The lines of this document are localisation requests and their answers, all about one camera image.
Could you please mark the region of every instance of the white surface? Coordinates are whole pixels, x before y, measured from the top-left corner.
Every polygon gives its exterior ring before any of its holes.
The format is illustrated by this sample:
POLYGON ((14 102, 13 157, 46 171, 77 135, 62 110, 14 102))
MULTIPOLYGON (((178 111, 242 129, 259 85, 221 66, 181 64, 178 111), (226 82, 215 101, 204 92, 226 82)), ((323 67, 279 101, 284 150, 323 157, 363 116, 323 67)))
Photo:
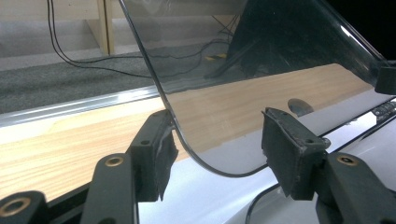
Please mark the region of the white surface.
POLYGON ((139 204, 140 223, 224 223, 275 182, 270 169, 230 178, 212 174, 192 159, 178 161, 163 202, 139 204))

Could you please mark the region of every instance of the curved acrylic panel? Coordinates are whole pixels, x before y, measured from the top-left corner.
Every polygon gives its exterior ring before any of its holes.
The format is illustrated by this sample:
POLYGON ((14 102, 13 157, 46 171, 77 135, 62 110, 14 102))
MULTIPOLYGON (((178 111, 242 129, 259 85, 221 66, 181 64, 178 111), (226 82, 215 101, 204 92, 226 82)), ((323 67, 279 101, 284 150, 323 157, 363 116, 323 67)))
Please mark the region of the curved acrylic panel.
POLYGON ((265 166, 267 106, 334 117, 316 134, 359 115, 382 60, 320 1, 120 2, 185 148, 221 175, 265 166))

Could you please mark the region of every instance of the wooden surface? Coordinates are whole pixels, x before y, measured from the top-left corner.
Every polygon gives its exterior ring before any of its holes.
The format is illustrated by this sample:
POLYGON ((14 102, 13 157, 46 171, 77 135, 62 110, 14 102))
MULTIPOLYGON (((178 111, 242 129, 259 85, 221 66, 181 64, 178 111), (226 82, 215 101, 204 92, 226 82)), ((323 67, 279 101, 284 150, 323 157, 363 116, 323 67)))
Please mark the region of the wooden surface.
MULTIPOLYGON (((53 7, 56 21, 86 20, 102 52, 114 53, 110 0, 53 0, 53 7)), ((0 0, 0 21, 46 21, 47 12, 47 0, 0 0)))
POLYGON ((270 106, 289 113, 298 98, 314 110, 336 104, 372 86, 338 64, 168 95, 182 132, 195 151, 205 151, 262 128, 270 106))
MULTIPOLYGON (((41 190, 52 200, 92 179, 104 156, 125 152, 160 98, 0 129, 0 198, 41 190)), ((188 157, 177 141, 178 160, 188 157)))
MULTIPOLYGON (((169 95, 190 146, 204 151, 262 127, 271 106, 299 98, 319 110, 372 87, 337 64, 169 95)), ((92 178, 104 156, 124 152, 161 99, 115 105, 0 129, 0 198, 36 189, 48 200, 92 178)), ((188 157, 177 142, 178 160, 188 157)))

